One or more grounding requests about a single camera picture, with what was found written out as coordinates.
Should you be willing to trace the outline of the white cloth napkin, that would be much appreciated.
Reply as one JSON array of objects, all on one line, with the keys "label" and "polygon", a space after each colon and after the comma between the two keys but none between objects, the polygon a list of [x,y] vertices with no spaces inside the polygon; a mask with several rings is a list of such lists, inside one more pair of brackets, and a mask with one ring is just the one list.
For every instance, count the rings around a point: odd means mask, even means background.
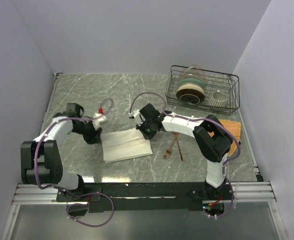
[{"label": "white cloth napkin", "polygon": [[106,164],[153,154],[150,141],[135,128],[104,133],[100,138]]}]

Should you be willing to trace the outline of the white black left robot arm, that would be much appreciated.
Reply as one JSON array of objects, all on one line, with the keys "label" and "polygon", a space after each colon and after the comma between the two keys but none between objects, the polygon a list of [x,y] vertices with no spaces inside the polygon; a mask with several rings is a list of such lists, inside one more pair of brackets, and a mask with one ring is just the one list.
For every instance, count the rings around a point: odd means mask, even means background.
[{"label": "white black left robot arm", "polygon": [[24,141],[20,146],[20,172],[24,184],[38,186],[41,190],[54,187],[68,192],[75,201],[86,195],[83,177],[63,168],[60,145],[70,134],[83,137],[89,144],[100,143],[102,123],[107,120],[102,107],[93,117],[84,115],[84,108],[68,103],[66,110],[54,115],[50,125],[36,138]]}]

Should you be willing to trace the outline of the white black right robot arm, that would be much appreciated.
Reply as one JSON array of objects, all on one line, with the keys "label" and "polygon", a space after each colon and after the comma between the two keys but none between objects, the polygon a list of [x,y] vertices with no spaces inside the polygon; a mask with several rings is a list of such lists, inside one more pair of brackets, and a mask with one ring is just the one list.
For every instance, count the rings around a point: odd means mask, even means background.
[{"label": "white black right robot arm", "polygon": [[195,139],[200,152],[207,160],[207,174],[202,194],[217,199],[223,194],[226,184],[224,162],[233,143],[233,138],[212,114],[198,120],[193,116],[184,116],[172,111],[160,112],[148,103],[142,109],[129,114],[136,122],[145,139],[151,140],[156,133],[171,132]]}]

